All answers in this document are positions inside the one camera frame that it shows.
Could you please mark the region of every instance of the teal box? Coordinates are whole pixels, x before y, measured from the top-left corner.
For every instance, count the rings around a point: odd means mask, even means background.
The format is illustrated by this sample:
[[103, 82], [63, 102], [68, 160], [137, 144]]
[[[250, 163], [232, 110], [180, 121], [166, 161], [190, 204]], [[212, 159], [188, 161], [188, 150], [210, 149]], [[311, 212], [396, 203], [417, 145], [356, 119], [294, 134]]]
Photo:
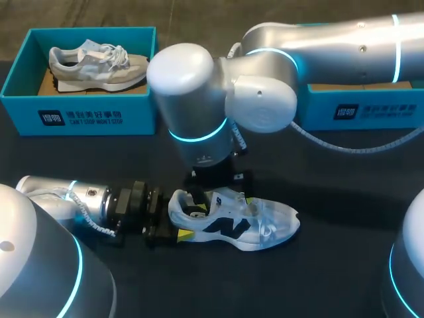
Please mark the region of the teal box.
[[53, 46], [79, 47], [86, 39], [121, 45], [150, 59], [157, 52], [156, 28], [30, 29], [13, 63], [0, 99], [21, 136], [154, 134], [156, 108], [146, 94], [37, 96]]
[[424, 126], [424, 85], [405, 89], [299, 89], [297, 114], [307, 131], [405, 129]]

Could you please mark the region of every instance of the sneaker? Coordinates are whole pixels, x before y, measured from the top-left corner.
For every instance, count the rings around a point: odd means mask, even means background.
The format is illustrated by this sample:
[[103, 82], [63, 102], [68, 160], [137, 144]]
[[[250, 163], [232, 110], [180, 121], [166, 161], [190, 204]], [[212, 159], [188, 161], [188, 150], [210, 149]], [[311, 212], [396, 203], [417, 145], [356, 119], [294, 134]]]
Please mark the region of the sneaker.
[[226, 187], [206, 194], [211, 198], [209, 211], [195, 205], [182, 190], [175, 191], [169, 202], [171, 222], [193, 231], [191, 242], [223, 240], [240, 250], [263, 250], [288, 240], [300, 226], [297, 211], [283, 203], [247, 200], [243, 193]]
[[58, 80], [58, 91], [122, 91], [146, 77], [148, 59], [128, 54], [120, 45], [86, 40], [74, 50], [51, 48], [48, 63]]

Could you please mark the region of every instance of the shoe tongue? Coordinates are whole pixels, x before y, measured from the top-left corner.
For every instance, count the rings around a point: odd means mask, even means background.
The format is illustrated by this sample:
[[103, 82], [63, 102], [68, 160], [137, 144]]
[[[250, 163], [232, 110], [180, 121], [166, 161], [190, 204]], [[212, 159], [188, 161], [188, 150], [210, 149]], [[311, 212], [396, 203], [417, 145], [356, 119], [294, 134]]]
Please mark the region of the shoe tongue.
[[87, 55], [93, 56], [94, 58], [98, 58], [99, 60], [103, 60], [104, 58], [107, 57], [105, 53], [80, 48], [78, 50], [78, 55], [77, 55], [78, 63], [80, 63]]
[[240, 197], [240, 200], [226, 197], [218, 192], [214, 192], [211, 198], [211, 209], [210, 214], [218, 211], [221, 207], [230, 207], [233, 209], [242, 209], [246, 205], [244, 198]]

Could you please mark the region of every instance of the robotic arm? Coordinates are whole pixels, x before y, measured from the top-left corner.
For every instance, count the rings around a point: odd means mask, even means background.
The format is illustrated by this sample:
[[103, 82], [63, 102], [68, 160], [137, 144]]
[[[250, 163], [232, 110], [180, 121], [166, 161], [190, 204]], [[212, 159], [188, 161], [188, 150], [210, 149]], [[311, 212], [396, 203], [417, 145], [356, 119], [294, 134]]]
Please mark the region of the robotic arm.
[[257, 133], [288, 126], [299, 85], [422, 78], [423, 17], [262, 23], [244, 35], [231, 59], [213, 59], [196, 44], [168, 47], [152, 59], [147, 79], [170, 134], [196, 171], [231, 155], [233, 121]]

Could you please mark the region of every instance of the cable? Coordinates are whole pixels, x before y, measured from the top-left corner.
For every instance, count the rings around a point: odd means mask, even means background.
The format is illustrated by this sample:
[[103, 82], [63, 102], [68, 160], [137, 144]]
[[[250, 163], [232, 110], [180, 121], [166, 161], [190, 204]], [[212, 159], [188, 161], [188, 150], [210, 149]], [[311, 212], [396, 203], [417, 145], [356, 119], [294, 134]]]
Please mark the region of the cable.
[[85, 221], [88, 223], [88, 225], [95, 229], [97, 232], [109, 235], [110, 237], [116, 237], [116, 233], [115, 231], [112, 231], [110, 229], [106, 229], [105, 227], [101, 227], [99, 225], [97, 225], [89, 216], [89, 213], [87, 211], [87, 209], [85, 208], [84, 203], [79, 199], [79, 197], [73, 192], [70, 191], [68, 189], [65, 189], [63, 187], [59, 187], [59, 188], [55, 188], [53, 190], [49, 190], [49, 189], [40, 189], [40, 190], [35, 190], [33, 192], [27, 193], [26, 195], [28, 197], [35, 197], [37, 195], [44, 195], [44, 194], [53, 194], [53, 195], [57, 195], [58, 197], [62, 198], [63, 200], [65, 200], [65, 198], [67, 197], [67, 195], [69, 195], [69, 198], [75, 202], [75, 204], [79, 207], [79, 210], [81, 211], [81, 214], [83, 215]]
[[[233, 56], [234, 56], [235, 52], [237, 51], [237, 49], [239, 48], [239, 46], [240, 46], [239, 42], [235, 43], [231, 47], [227, 58], [233, 58]], [[319, 138], [313, 136], [312, 134], [308, 133], [305, 129], [301, 128], [294, 121], [292, 121], [290, 123], [290, 126], [292, 128], [294, 128], [297, 132], [299, 132], [301, 135], [303, 135], [304, 137], [308, 138], [310, 141], [314, 142], [315, 144], [318, 144], [319, 146], [321, 146], [323, 148], [327, 148], [327, 149], [338, 151], [338, 152], [344, 152], [344, 153], [347, 153], [347, 154], [375, 154], [377, 152], [387, 151], [387, 150], [396, 148], [396, 147], [410, 141], [411, 139], [415, 138], [416, 136], [418, 136], [419, 134], [421, 134], [424, 131], [424, 127], [420, 127], [420, 128], [415, 129], [414, 131], [411, 131], [409, 134], [407, 134], [407, 135], [405, 135], [405, 136], [403, 136], [403, 137], [401, 137], [401, 138], [399, 138], [395, 141], [384, 144], [382, 146], [355, 149], [355, 148], [345, 148], [345, 147], [336, 146], [336, 145], [330, 144], [329, 142], [326, 142], [322, 139], [319, 139]]]

